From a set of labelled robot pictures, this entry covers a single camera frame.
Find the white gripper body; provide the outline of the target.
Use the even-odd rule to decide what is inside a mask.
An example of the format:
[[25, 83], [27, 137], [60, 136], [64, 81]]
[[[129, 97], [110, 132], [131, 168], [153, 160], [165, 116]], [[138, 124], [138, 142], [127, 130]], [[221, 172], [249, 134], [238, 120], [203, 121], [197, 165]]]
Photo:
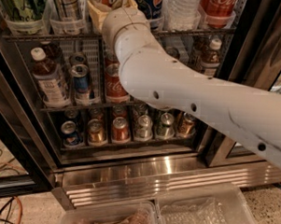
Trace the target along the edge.
[[113, 52], [124, 45], [135, 51], [154, 47], [154, 35], [145, 14], [132, 7], [120, 7], [108, 13], [102, 25], [103, 40]]

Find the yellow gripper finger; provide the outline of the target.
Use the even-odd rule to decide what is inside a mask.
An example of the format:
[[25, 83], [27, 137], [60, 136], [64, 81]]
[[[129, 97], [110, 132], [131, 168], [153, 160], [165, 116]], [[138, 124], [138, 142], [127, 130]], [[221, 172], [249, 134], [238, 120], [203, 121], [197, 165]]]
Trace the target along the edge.
[[131, 7], [133, 9], [137, 9], [137, 3], [134, 0], [123, 0], [123, 7]]
[[88, 0], [87, 5], [93, 27], [96, 32], [101, 33], [105, 18], [107, 14], [111, 12], [111, 7], [99, 3], [96, 0]]

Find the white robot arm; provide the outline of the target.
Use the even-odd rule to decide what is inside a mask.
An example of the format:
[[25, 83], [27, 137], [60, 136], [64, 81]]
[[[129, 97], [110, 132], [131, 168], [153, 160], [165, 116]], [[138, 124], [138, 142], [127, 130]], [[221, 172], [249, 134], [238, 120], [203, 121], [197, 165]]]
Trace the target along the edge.
[[202, 75], [165, 53], [137, 9], [110, 11], [97, 29], [133, 98], [190, 113], [281, 169], [281, 0], [258, 1], [264, 12], [275, 10], [274, 21], [251, 62], [238, 64], [244, 84]]

